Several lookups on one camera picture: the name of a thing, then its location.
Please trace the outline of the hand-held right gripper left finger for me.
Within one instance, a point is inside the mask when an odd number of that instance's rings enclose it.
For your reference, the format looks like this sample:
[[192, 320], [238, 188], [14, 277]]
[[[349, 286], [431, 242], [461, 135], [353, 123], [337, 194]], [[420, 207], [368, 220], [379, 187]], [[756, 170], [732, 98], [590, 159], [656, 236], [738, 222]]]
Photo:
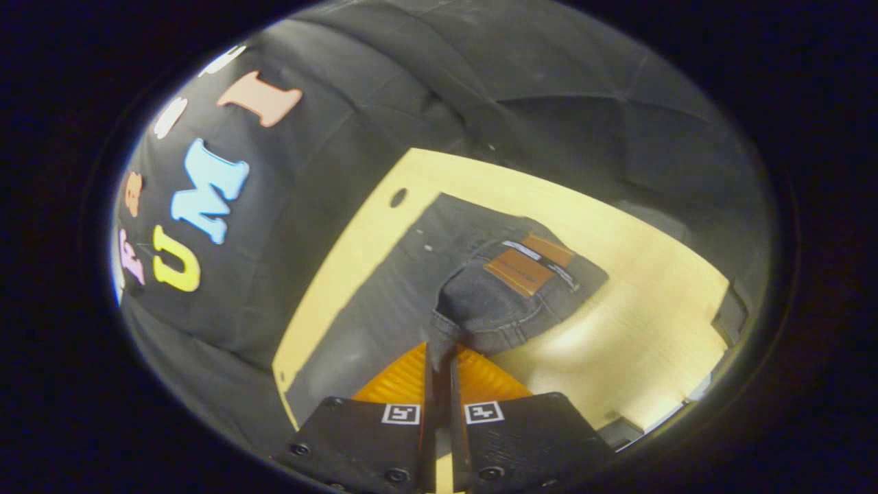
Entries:
[[428, 346], [398, 357], [352, 397], [324, 398], [274, 460], [342, 493], [436, 492]]

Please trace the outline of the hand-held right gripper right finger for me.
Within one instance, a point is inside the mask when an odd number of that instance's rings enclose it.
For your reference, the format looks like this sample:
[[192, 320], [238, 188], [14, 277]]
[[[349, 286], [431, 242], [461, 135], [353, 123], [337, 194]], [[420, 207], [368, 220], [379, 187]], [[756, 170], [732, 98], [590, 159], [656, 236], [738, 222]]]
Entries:
[[453, 492], [573, 492], [614, 456], [561, 392], [536, 394], [463, 346], [448, 365]]

